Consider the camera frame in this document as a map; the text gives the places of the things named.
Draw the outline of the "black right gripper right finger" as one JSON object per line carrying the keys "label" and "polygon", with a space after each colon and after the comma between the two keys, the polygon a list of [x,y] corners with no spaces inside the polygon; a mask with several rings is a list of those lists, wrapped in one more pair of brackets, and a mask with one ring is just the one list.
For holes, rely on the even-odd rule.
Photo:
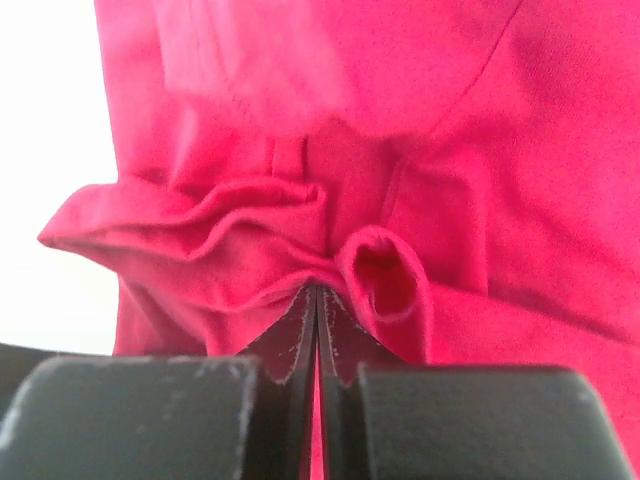
{"label": "black right gripper right finger", "polygon": [[594,388],[549,365],[412,366],[317,293],[330,479],[630,479]]}

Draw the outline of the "pink t shirt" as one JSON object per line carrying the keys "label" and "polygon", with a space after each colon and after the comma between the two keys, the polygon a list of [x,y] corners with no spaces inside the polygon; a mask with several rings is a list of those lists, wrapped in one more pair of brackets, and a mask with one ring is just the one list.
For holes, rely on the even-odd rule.
{"label": "pink t shirt", "polygon": [[412,363],[555,363],[639,460],[635,1],[99,1],[118,179],[42,244],[114,350],[244,348],[315,280]]}

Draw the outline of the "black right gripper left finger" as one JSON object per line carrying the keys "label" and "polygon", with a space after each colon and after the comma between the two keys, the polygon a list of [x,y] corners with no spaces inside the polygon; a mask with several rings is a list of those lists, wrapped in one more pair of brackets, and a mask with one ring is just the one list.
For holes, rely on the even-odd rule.
{"label": "black right gripper left finger", "polygon": [[5,479],[306,479],[316,290],[239,354],[94,356],[3,345]]}

